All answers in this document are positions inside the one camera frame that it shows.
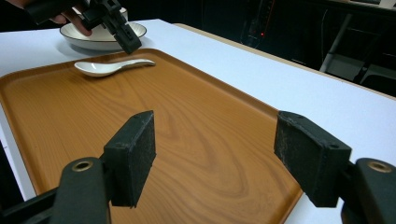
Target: spoon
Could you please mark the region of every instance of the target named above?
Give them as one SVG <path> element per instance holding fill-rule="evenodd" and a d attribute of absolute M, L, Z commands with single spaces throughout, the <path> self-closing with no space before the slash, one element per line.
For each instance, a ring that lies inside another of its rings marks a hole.
<path fill-rule="evenodd" d="M 144 65 L 155 65 L 155 62 L 147 59 L 133 59 L 120 63 L 75 63 L 75 67 L 78 70 L 90 77 L 105 77 L 117 72 L 121 68 L 137 67 Z"/>

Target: brown tray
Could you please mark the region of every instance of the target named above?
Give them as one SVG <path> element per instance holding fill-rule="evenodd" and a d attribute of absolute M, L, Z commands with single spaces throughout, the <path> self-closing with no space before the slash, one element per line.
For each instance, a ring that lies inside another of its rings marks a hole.
<path fill-rule="evenodd" d="M 147 58 L 154 67 L 82 75 L 74 62 L 0 79 L 1 104 L 37 194 L 70 161 L 99 157 L 132 115 L 154 111 L 157 158 L 136 209 L 114 223 L 279 223 L 301 196 L 274 154 L 272 107 L 155 49 L 91 62 Z"/>

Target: table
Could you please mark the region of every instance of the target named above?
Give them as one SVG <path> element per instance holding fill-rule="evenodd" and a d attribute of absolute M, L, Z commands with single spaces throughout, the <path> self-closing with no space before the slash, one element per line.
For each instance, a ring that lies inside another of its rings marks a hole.
<path fill-rule="evenodd" d="M 353 148 L 351 161 L 368 157 L 396 164 L 394 98 L 184 25 L 160 20 L 138 22 L 148 28 L 141 39 L 142 48 L 161 50 L 274 108 L 308 117 Z M 58 30 L 2 33 L 0 40 L 0 76 L 108 54 L 70 48 Z M 23 196 L 34 197 L 3 111 L 0 125 L 0 138 Z M 317 209 L 303 195 L 287 223 L 341 223 L 341 205 Z"/>

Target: wooden tray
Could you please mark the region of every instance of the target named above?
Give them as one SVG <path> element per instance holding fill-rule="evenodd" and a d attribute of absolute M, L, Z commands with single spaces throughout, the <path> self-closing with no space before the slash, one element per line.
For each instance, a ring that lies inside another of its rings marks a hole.
<path fill-rule="evenodd" d="M 137 208 L 112 207 L 114 223 L 284 221 L 302 192 L 274 154 L 277 111 L 155 49 L 86 61 L 132 58 L 157 65 L 94 78 L 70 62 L 0 79 L 36 193 L 57 187 L 70 161 L 99 157 L 129 117 L 153 110 L 157 158 Z"/>

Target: white bowl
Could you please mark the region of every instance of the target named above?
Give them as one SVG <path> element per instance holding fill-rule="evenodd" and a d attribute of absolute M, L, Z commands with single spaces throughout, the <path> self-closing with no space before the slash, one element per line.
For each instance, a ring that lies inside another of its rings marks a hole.
<path fill-rule="evenodd" d="M 128 21 L 128 25 L 131 26 L 132 30 L 138 37 L 143 36 L 147 31 L 146 27 L 135 22 Z M 102 28 L 102 26 L 92 29 L 91 36 L 82 35 L 72 23 L 68 23 L 61 27 L 60 31 L 67 42 L 83 49 L 122 49 L 113 35 L 111 35 L 108 30 Z"/>

